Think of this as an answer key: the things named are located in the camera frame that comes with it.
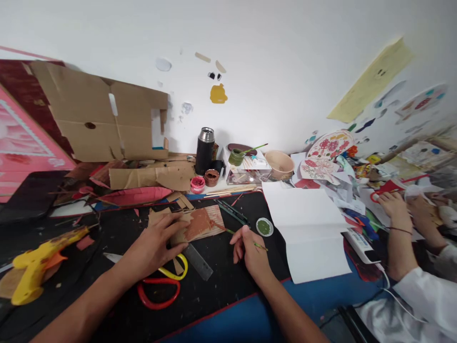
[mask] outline bracelet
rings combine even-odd
[[[393,227],[389,227],[389,229],[391,229],[391,230],[403,231],[403,232],[409,233],[411,236],[413,235],[412,232],[409,232],[409,231],[406,231],[406,230],[403,230],[403,229],[397,229],[397,228],[393,228]]]

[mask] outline pink container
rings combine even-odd
[[[196,176],[190,181],[190,190],[194,194],[201,194],[205,189],[205,179],[201,176]]]

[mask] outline beige bowl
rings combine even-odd
[[[270,167],[273,169],[272,177],[276,180],[288,180],[292,177],[295,163],[282,151],[272,150],[265,154]]]

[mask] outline white cable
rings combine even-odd
[[[397,299],[396,296],[393,295],[393,293],[391,291],[389,291],[389,288],[390,288],[390,281],[389,281],[389,278],[387,277],[387,274],[386,274],[386,271],[384,270],[384,267],[380,264],[380,263],[376,263],[376,266],[378,267],[378,269],[384,274],[384,276],[386,277],[386,280],[387,280],[387,288],[381,288],[383,291],[386,291],[387,293],[389,293],[397,303],[400,304],[400,306],[403,308],[403,310],[405,310],[411,317],[413,317],[414,319],[416,319],[418,322],[421,322],[421,323],[425,323],[425,324],[430,324],[429,322],[426,322],[426,321],[423,321],[421,319],[418,319],[416,318],[410,311],[408,311],[404,306],[403,304],[400,302],[400,300]]]

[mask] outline white wall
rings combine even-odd
[[[442,82],[449,92],[439,107],[401,125],[389,111],[356,134],[371,139],[359,146],[371,153],[388,150],[436,110],[420,134],[456,120],[456,14],[454,0],[3,0],[0,45],[170,93],[174,151],[194,152],[200,128],[209,126],[221,145],[269,142],[269,149],[293,152],[314,130],[349,126],[326,116],[374,58],[404,36],[416,57],[385,91],[407,80],[396,97],[402,103]],[[157,70],[157,57],[168,58],[172,69]],[[227,69],[225,104],[209,99],[219,84],[207,77],[218,72],[215,60]],[[194,111],[181,123],[185,101]],[[357,121],[376,115],[372,108]]]

